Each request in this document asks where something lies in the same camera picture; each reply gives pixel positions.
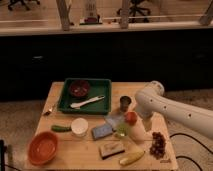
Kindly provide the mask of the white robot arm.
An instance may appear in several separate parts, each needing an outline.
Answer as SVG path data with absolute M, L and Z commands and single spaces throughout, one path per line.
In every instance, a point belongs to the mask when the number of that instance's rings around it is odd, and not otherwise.
M 146 131 L 151 130 L 151 118 L 157 112 L 213 140 L 213 110 L 165 98 L 164 92 L 160 82 L 151 81 L 134 95 L 134 110 L 142 118 Z

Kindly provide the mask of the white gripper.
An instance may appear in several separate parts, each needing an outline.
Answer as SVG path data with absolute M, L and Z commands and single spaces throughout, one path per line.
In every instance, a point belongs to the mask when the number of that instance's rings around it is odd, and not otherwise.
M 150 118 L 138 118 L 130 129 L 130 137 L 134 141 L 145 141 L 151 139 L 152 121 Z

